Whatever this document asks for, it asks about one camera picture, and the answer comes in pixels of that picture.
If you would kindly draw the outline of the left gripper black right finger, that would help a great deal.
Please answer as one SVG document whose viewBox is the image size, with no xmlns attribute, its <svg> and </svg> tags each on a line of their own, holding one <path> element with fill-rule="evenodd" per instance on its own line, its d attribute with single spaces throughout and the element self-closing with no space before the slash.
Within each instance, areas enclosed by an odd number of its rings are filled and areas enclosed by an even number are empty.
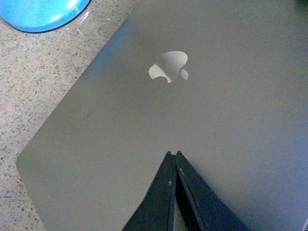
<svg viewBox="0 0 308 231">
<path fill-rule="evenodd" d="M 190 231 L 248 231 L 249 228 L 219 199 L 187 158 L 176 154 L 176 199 Z"/>
</svg>

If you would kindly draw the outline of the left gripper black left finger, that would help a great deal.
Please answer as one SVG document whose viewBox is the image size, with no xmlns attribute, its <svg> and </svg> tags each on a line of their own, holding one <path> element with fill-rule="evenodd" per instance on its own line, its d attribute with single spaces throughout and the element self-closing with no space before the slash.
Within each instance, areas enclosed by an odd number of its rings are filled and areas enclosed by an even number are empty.
<svg viewBox="0 0 308 231">
<path fill-rule="evenodd" d="M 124 231 L 172 231 L 177 182 L 175 155 L 167 152 L 144 199 Z"/>
</svg>

